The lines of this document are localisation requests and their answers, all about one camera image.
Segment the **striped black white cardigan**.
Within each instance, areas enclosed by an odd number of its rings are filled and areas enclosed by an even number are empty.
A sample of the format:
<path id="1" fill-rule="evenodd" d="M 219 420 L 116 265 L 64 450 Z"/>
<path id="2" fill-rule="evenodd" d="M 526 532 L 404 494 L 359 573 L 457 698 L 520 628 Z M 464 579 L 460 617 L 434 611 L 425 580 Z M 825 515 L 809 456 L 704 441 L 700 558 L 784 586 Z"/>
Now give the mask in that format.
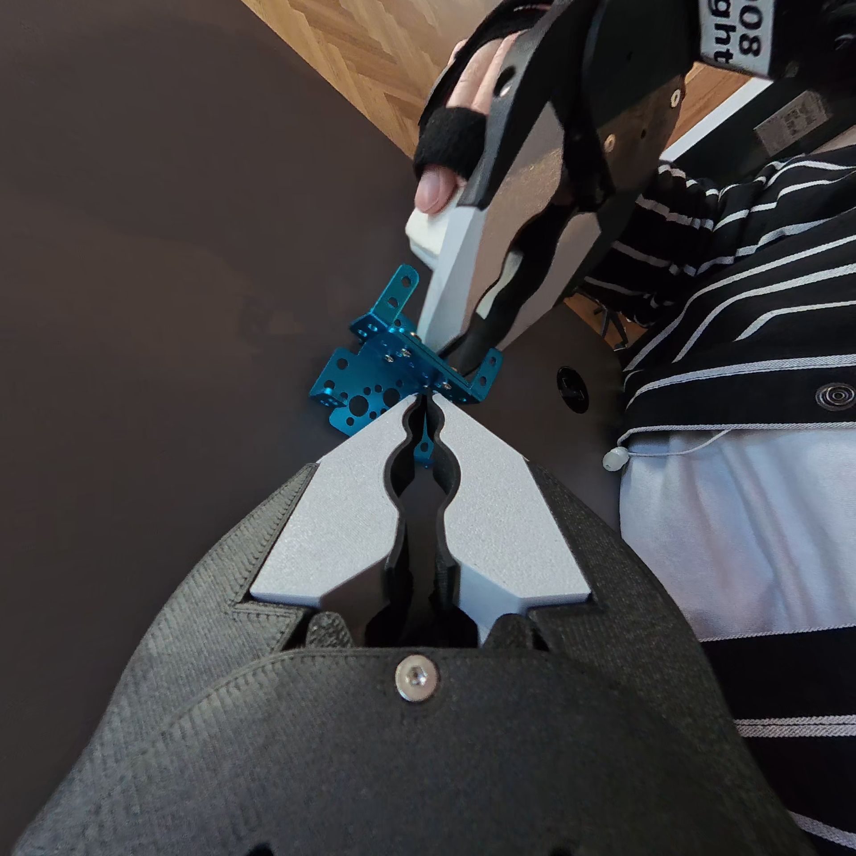
<path id="1" fill-rule="evenodd" d="M 649 434 L 855 432 L 854 144 L 722 188 L 661 164 L 581 292 L 646 329 L 626 351 L 606 468 L 623 474 L 627 444 Z M 700 640 L 739 733 L 821 854 L 854 854 L 854 632 Z"/>

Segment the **black office chair base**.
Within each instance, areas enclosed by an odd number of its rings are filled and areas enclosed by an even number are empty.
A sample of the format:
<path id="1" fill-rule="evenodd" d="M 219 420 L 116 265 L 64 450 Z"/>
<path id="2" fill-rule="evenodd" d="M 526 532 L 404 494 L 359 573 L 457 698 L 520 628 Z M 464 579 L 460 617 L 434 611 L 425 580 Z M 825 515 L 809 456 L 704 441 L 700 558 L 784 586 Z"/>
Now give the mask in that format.
<path id="1" fill-rule="evenodd" d="M 624 350 L 632 343 L 623 316 L 580 290 L 573 295 L 578 315 L 615 351 Z"/>

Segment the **white shirt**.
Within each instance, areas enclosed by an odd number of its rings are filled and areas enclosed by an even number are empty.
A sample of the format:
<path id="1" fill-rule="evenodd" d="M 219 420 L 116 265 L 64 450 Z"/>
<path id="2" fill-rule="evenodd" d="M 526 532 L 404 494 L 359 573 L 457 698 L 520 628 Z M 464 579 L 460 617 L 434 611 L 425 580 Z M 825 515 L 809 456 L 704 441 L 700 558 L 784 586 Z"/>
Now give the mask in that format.
<path id="1" fill-rule="evenodd" d="M 627 446 L 621 535 L 700 640 L 854 625 L 853 428 Z"/>

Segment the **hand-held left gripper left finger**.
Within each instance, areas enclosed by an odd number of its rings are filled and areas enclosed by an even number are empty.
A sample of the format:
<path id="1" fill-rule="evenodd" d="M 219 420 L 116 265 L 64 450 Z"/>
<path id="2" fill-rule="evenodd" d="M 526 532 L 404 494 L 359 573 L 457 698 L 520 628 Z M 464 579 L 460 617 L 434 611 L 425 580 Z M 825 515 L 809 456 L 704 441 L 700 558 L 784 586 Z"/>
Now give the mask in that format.
<path id="1" fill-rule="evenodd" d="M 399 632 L 412 599 L 401 494 L 414 477 L 424 401 L 410 395 L 315 465 L 249 593 L 337 612 L 351 630 Z"/>

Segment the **black labelled box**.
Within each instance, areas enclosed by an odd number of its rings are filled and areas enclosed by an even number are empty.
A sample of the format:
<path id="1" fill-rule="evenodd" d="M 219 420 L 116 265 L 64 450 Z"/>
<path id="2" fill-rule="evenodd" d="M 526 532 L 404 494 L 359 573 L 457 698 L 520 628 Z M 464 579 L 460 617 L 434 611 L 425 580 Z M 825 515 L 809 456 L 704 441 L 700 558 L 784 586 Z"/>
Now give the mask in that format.
<path id="1" fill-rule="evenodd" d="M 762 118 L 753 132 L 769 157 L 812 152 L 854 124 L 855 97 L 804 90 Z"/>

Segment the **person's right hand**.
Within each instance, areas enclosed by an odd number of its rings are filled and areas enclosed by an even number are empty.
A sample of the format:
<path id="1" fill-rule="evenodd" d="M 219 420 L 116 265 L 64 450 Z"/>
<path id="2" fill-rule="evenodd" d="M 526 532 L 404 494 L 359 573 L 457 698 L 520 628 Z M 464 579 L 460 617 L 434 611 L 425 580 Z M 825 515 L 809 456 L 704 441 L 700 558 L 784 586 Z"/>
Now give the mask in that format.
<path id="1" fill-rule="evenodd" d="M 508 35 L 503 41 L 495 39 L 479 48 L 451 92 L 447 107 L 466 108 L 483 115 L 489 113 L 491 93 L 497 84 L 503 62 L 520 33 Z M 425 215 L 436 215 L 449 204 L 464 183 L 465 180 L 453 170 L 429 165 L 420 177 L 414 206 Z"/>

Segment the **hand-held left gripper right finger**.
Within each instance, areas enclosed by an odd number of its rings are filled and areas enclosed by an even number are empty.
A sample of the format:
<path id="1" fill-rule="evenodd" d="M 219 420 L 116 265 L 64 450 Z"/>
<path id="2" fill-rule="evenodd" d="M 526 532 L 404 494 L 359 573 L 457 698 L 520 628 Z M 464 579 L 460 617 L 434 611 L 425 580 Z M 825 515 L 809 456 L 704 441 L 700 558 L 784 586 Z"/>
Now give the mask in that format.
<path id="1" fill-rule="evenodd" d="M 585 602 L 591 588 L 527 459 L 440 395 L 431 414 L 436 452 L 452 465 L 441 526 L 459 569 L 452 600 L 479 643 L 503 615 Z"/>

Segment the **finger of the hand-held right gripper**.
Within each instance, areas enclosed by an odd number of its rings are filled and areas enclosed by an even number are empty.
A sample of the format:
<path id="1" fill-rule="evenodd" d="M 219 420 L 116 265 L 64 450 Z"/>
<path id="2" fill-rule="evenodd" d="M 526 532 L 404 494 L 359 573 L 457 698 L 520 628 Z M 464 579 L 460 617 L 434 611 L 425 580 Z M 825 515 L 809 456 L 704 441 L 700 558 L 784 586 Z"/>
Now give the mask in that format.
<path id="1" fill-rule="evenodd" d="M 516 237 L 498 281 L 476 309 L 476 361 L 502 350 L 547 314 L 600 236 L 596 214 L 548 206 Z"/>
<path id="2" fill-rule="evenodd" d="M 432 267 L 416 330 L 426 348 L 451 357 L 449 348 L 501 279 L 519 231 L 544 211 L 560 186 L 563 138 L 547 103 L 487 208 L 466 205 L 461 194 L 441 216 L 412 212 L 406 226 L 411 249 Z"/>

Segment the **blue metal bracket assembly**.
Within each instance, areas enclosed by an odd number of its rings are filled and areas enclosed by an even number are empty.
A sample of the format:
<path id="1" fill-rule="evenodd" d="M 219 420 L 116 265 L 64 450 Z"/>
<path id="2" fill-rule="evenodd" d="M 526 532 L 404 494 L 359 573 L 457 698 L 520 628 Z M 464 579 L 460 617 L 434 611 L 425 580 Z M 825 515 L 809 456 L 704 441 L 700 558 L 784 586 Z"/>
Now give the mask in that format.
<path id="1" fill-rule="evenodd" d="M 468 378 L 422 343 L 404 307 L 419 274 L 402 264 L 371 309 L 350 324 L 360 348 L 337 348 L 309 396 L 330 407 L 329 422 L 352 436 L 414 394 L 440 395 L 456 405 L 484 401 L 503 358 L 491 348 Z"/>

